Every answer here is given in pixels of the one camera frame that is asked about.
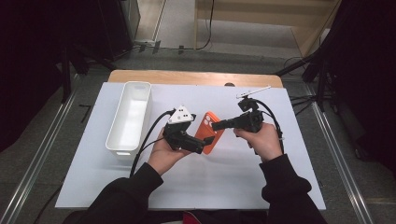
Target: orange phone case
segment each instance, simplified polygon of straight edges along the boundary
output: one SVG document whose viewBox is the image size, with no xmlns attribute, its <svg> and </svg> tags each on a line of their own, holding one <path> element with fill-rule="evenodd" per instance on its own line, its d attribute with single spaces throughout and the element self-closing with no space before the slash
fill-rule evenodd
<svg viewBox="0 0 396 224">
<path fill-rule="evenodd" d="M 220 119 L 211 111 L 205 113 L 204 118 L 199 125 L 198 131 L 195 134 L 195 137 L 203 140 L 206 137 L 215 136 L 212 144 L 204 147 L 203 152 L 207 155 L 209 154 L 213 147 L 215 147 L 216 143 L 219 141 L 221 135 L 224 133 L 224 130 L 213 131 L 212 123 L 219 122 Z"/>
</svg>

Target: metal frame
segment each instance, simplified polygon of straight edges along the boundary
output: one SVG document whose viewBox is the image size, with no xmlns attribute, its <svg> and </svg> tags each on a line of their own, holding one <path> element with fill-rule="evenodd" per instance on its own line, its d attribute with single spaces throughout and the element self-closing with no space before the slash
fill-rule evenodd
<svg viewBox="0 0 396 224">
<path fill-rule="evenodd" d="M 78 90 L 79 84 L 81 83 L 83 76 L 80 77 L 78 74 L 74 77 L 75 88 L 72 90 L 70 97 L 64 102 L 54 120 L 52 121 L 49 129 L 47 130 L 46 135 L 44 136 L 43 141 L 40 144 L 40 147 L 37 150 L 32 162 L 30 163 L 26 173 L 24 174 L 20 184 L 15 189 L 15 192 L 8 204 L 6 212 L 3 214 L 0 219 L 0 224 L 3 223 L 15 223 L 18 218 L 18 214 L 20 213 L 34 183 L 37 179 L 38 174 L 41 171 L 41 168 L 50 153 L 51 147 L 55 138 L 61 129 L 64 119 L 66 118 L 71 105 L 76 97 L 76 92 Z"/>
<path fill-rule="evenodd" d="M 311 86 L 305 84 L 305 87 L 308 94 L 315 95 L 315 91 Z M 337 170 L 344 183 L 346 193 L 352 203 L 359 223 L 374 223 L 364 198 L 361 195 L 361 191 L 359 190 L 359 187 L 353 178 L 353 174 L 351 173 L 346 160 L 344 159 L 343 152 L 339 147 L 337 140 L 335 139 L 332 128 L 329 124 L 329 121 L 327 120 L 326 113 L 320 110 L 317 103 L 313 103 L 312 107 L 318 119 L 318 124 L 323 131 L 330 152 L 332 153 L 332 158 L 334 159 Z"/>
</svg>

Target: white plastic container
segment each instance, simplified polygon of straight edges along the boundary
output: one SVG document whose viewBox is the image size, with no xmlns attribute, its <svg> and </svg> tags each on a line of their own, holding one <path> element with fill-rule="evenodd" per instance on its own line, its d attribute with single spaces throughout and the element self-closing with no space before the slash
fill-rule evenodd
<svg viewBox="0 0 396 224">
<path fill-rule="evenodd" d="M 146 137 L 151 112 L 151 85 L 125 83 L 106 147 L 119 160 L 133 160 Z"/>
</svg>

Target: white table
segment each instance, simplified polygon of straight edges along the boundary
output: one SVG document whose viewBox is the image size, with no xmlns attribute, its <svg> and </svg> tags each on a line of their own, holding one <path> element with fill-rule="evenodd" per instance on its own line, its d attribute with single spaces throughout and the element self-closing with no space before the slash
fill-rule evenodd
<svg viewBox="0 0 396 224">
<path fill-rule="evenodd" d="M 55 207 L 87 208 L 106 184 L 129 176 L 132 162 L 118 161 L 105 147 L 122 86 L 122 83 L 104 83 Z M 165 110 L 184 105 L 197 115 L 187 130 L 194 135 L 208 110 L 220 119 L 239 116 L 242 111 L 235 95 L 253 90 L 257 88 L 153 84 L 150 125 Z M 273 110 L 284 133 L 285 152 L 297 174 L 311 183 L 309 195 L 318 209 L 325 209 L 287 91 L 272 88 L 252 97 Z M 148 142 L 157 138 L 166 120 L 154 129 Z M 145 150 L 137 168 L 148 160 L 150 151 L 151 147 Z M 155 210 L 267 209 L 269 204 L 261 197 L 265 179 L 259 163 L 260 158 L 248 148 L 247 142 L 236 138 L 232 130 L 226 130 L 211 154 L 191 154 L 163 175 L 164 183 L 151 194 L 148 207 Z"/>
</svg>

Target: human hand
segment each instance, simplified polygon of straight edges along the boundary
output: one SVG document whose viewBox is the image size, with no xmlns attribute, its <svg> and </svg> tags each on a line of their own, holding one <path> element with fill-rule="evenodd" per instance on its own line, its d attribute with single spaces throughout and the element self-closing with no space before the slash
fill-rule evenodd
<svg viewBox="0 0 396 224">
<path fill-rule="evenodd" d="M 257 154 L 262 158 L 262 162 L 270 161 L 282 155 L 274 125 L 262 123 L 262 128 L 257 133 L 250 133 L 243 129 L 234 129 L 233 132 L 247 140 L 254 148 Z"/>
<path fill-rule="evenodd" d="M 189 151 L 184 149 L 173 150 L 169 144 L 163 139 L 163 128 L 158 135 L 158 142 L 152 147 L 151 154 L 148 158 L 148 164 L 155 170 L 159 175 L 163 175 L 177 161 L 181 158 L 190 154 Z"/>
</svg>

